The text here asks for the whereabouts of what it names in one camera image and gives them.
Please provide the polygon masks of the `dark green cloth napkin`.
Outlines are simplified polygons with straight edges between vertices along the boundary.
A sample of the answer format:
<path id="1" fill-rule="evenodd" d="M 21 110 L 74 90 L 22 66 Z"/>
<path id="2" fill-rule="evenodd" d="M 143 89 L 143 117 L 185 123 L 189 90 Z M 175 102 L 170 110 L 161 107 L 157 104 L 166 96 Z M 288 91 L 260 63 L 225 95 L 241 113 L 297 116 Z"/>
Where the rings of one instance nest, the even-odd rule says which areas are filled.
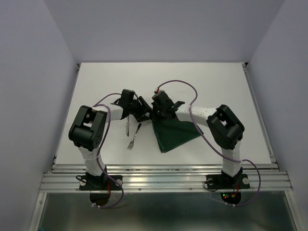
<path id="1" fill-rule="evenodd" d="M 152 127 L 161 153 L 167 153 L 200 137 L 192 122 L 176 119 L 153 120 Z"/>

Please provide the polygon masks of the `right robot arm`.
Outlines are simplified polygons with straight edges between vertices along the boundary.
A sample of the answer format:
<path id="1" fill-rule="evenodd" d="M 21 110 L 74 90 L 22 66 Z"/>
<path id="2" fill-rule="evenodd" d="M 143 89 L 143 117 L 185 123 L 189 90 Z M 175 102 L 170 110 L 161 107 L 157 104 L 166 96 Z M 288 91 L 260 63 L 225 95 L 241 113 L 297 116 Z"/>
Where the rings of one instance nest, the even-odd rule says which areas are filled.
<path id="1" fill-rule="evenodd" d="M 152 100 L 153 116 L 157 121 L 168 121 L 178 127 L 191 125 L 192 130 L 199 134 L 203 134 L 200 125 L 209 128 L 214 141 L 221 148 L 224 173 L 221 176 L 222 184 L 232 188 L 239 182 L 237 174 L 241 169 L 240 144 L 244 126 L 227 105 L 205 108 L 182 101 L 174 103 L 164 91 L 157 92 Z"/>

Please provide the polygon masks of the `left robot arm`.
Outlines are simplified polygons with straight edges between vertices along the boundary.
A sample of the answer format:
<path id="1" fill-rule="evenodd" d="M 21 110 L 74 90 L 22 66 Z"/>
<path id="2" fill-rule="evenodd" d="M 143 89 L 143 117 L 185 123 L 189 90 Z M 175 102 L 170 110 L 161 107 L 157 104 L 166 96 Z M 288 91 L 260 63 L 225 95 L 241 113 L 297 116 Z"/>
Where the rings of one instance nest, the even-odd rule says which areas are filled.
<path id="1" fill-rule="evenodd" d="M 106 140 L 111 122 L 123 120 L 130 115 L 137 122 L 150 119 L 152 109 L 133 90 L 122 90 L 103 97 L 94 106 L 81 106 L 69 130 L 68 138 L 81 152 L 86 165 L 86 174 L 92 176 L 91 185 L 101 190 L 107 185 L 106 167 L 100 150 Z"/>

